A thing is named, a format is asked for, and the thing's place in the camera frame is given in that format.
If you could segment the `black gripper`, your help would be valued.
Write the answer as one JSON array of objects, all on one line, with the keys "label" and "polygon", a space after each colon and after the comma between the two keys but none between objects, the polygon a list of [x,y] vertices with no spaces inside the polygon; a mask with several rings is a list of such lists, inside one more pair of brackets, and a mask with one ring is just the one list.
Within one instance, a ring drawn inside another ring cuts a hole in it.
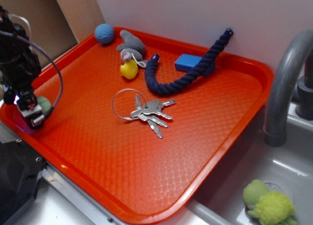
[{"label": "black gripper", "polygon": [[42,107],[38,104],[33,88],[15,88],[7,82],[2,82],[3,101],[7,105],[16,105],[30,129],[40,129],[45,122]]}]

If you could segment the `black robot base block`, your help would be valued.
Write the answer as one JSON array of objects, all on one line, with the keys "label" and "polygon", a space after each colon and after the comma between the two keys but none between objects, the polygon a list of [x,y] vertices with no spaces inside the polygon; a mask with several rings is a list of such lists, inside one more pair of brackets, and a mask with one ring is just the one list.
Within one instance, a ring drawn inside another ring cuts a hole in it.
[{"label": "black robot base block", "polygon": [[0,223],[11,224],[36,200],[45,159],[21,139],[0,144]]}]

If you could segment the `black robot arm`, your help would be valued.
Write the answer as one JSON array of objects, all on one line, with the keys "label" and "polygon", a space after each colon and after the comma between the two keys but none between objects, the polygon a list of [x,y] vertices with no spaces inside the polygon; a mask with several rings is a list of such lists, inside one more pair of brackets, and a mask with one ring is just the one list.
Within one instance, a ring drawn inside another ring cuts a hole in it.
[{"label": "black robot arm", "polygon": [[29,128],[43,126],[43,115],[38,98],[34,94],[32,82],[41,73],[38,56],[30,46],[18,37],[29,40],[25,29],[9,19],[8,12],[0,8],[0,85],[3,89],[3,101],[7,105],[16,105]]}]

